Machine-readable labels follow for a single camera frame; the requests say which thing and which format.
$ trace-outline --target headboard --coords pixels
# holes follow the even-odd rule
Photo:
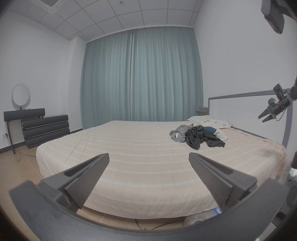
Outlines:
[[[293,104],[287,111],[278,115],[281,120],[261,122],[258,115],[268,106],[268,99],[275,96],[273,90],[259,91],[243,94],[233,94],[211,97],[208,101],[208,114],[219,119],[226,120],[232,127],[246,133],[271,139],[281,143],[287,148],[291,123],[293,117]]]

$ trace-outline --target white wall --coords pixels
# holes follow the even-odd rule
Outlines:
[[[276,34],[261,13],[261,0],[203,0],[194,26],[208,98],[293,86],[297,72],[297,23],[285,16]],[[287,147],[297,150],[297,101]]]
[[[86,42],[80,37],[69,41],[62,72],[61,113],[68,114],[70,131],[82,129],[80,82]]]
[[[17,110],[11,92],[18,83],[31,93],[28,108],[45,108],[46,115],[61,113],[60,83],[69,41],[22,15],[6,11],[0,18],[0,148],[7,132],[3,112]],[[23,141],[20,121],[10,122],[13,143]]]

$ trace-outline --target oval mirror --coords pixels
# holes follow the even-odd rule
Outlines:
[[[30,91],[29,88],[25,84],[18,84],[12,90],[12,101],[17,106],[24,106],[30,99]]]

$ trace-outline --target mattress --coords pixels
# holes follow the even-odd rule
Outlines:
[[[190,122],[112,121],[40,145],[37,161],[44,177],[96,155],[109,153],[110,163],[87,199],[96,211],[132,219],[173,218],[217,207],[192,169],[197,152],[255,176],[257,184],[275,178],[286,164],[285,148],[276,142],[223,129],[225,147],[198,151],[170,138],[169,132]]]

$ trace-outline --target curtain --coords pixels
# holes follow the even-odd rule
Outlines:
[[[133,121],[182,121],[203,105],[200,55],[192,28],[133,33],[130,72]]]
[[[87,43],[81,78],[82,127],[130,120],[132,31]]]

